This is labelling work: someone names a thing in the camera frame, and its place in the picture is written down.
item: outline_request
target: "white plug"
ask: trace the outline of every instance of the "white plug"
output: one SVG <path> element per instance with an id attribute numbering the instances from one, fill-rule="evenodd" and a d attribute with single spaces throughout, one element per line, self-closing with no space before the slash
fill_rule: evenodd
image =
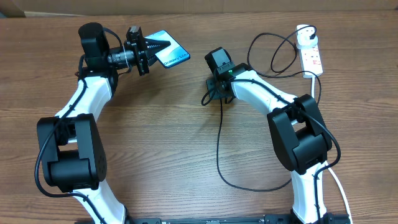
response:
<path id="1" fill-rule="evenodd" d="M 298 25 L 296 30 L 305 26 L 307 25 L 306 24 Z M 318 37 L 315 36 L 313 40 L 310 40 L 310 36 L 314 32 L 315 29 L 313 27 L 308 27 L 298 31 L 296 35 L 297 48 L 301 61 L 301 68 L 303 71 L 309 71 L 309 72 L 303 72 L 304 78 L 313 78 L 314 76 L 310 72 L 313 72 L 318 76 L 322 75 L 323 73 L 321 57 L 318 48 Z"/>
<path id="2" fill-rule="evenodd" d="M 298 25 L 296 30 L 301 29 L 306 26 L 308 26 L 308 25 L 306 25 L 306 24 Z M 311 35 L 313 35 L 314 33 L 315 33 L 315 29 L 313 27 L 307 27 L 302 30 L 299 30 L 296 33 L 297 48 L 298 49 L 309 49 L 309 48 L 317 45 L 318 37 L 315 36 L 315 38 L 311 39 Z"/>

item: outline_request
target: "wood grain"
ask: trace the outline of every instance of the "wood grain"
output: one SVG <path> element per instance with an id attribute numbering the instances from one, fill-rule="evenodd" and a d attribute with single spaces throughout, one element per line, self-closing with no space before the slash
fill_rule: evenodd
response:
<path id="1" fill-rule="evenodd" d="M 324 65 L 320 109 L 342 148 L 334 168 L 355 223 L 396 223 L 398 218 L 398 13 L 280 12 L 168 16 L 70 17 L 0 20 L 0 223 L 72 223 L 89 218 L 73 198 L 52 199 L 34 184 L 38 153 L 36 122 L 53 116 L 76 89 L 83 53 L 78 28 L 100 22 L 124 37 L 139 24 L 145 35 L 165 29 L 191 59 L 150 74 L 121 77 L 104 107 L 98 128 L 108 158 L 107 180 L 134 217 L 248 217 L 288 213 L 292 186 L 253 193 L 232 189 L 215 165 L 220 106 L 204 107 L 210 71 L 204 56 L 223 46 L 235 63 L 246 61 L 260 32 L 288 35 L 297 24 L 318 27 Z M 111 45 L 116 40 L 109 38 Z M 269 69 L 280 39 L 259 39 L 253 65 Z M 282 68 L 293 57 L 289 46 L 275 61 Z M 300 69 L 297 62 L 288 72 Z M 297 76 L 270 80 L 295 95 L 309 93 L 310 80 Z M 244 187 L 269 188 L 289 173 L 278 162 L 267 121 L 236 100 L 224 107 L 220 166 L 225 177 Z M 336 156 L 329 153 L 330 160 Z M 325 173 L 330 212 L 345 208 L 336 184 Z M 55 188 L 46 189 L 56 192 Z"/>

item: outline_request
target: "white power strip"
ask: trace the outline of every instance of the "white power strip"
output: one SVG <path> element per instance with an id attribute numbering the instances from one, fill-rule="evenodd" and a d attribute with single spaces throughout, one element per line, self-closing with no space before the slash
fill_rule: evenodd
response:
<path id="1" fill-rule="evenodd" d="M 298 25 L 296 30 L 307 26 L 306 24 L 301 24 Z M 297 48 L 298 52 L 300 54 L 300 61 L 301 61 L 301 68 L 303 71 L 309 71 L 313 72 L 314 74 L 320 76 L 323 73 L 322 69 L 322 63 L 321 63 L 321 57 L 319 54 L 319 48 L 318 48 L 318 40 L 315 43 L 315 45 L 303 45 L 301 46 L 300 43 L 303 42 L 302 40 L 299 40 L 300 35 L 306 35 L 310 36 L 314 33 L 314 28 L 308 27 L 305 29 L 302 29 L 297 32 L 296 38 L 297 38 Z M 313 75 L 309 72 L 303 72 L 303 77 L 304 78 L 313 78 Z"/>

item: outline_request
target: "extension cord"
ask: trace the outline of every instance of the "extension cord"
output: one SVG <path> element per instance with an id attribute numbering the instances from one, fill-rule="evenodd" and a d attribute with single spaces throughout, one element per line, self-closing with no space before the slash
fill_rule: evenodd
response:
<path id="1" fill-rule="evenodd" d="M 301 24 L 296 27 L 296 30 L 307 26 Z M 309 36 L 315 32 L 314 28 L 308 27 L 297 32 L 297 48 L 300 55 L 301 68 L 303 71 L 313 72 L 320 76 L 323 73 L 321 57 L 318 48 L 318 37 L 315 36 L 313 40 L 309 39 Z M 304 78 L 314 78 L 309 72 L 303 72 Z"/>

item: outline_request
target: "power outlet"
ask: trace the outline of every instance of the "power outlet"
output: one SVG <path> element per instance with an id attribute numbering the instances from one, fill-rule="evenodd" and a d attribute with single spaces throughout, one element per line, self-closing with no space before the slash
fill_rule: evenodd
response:
<path id="1" fill-rule="evenodd" d="M 307 25 L 302 24 L 298 25 L 297 29 L 300 29 L 302 27 L 305 27 Z M 302 29 L 297 32 L 297 37 L 300 35 L 305 35 L 309 36 L 314 33 L 314 28 L 313 27 L 308 27 L 305 29 Z M 314 74 L 320 76 L 323 73 L 322 69 L 322 63 L 321 63 L 321 57 L 319 53 L 319 48 L 318 48 L 318 37 L 316 36 L 316 44 L 313 45 L 312 43 L 305 43 L 301 41 L 301 49 L 298 49 L 298 53 L 300 55 L 300 61 L 301 61 L 301 68 L 303 71 L 309 71 L 309 72 L 303 72 L 303 77 L 304 78 L 312 78 L 313 75 L 310 72 L 313 72 Z"/>

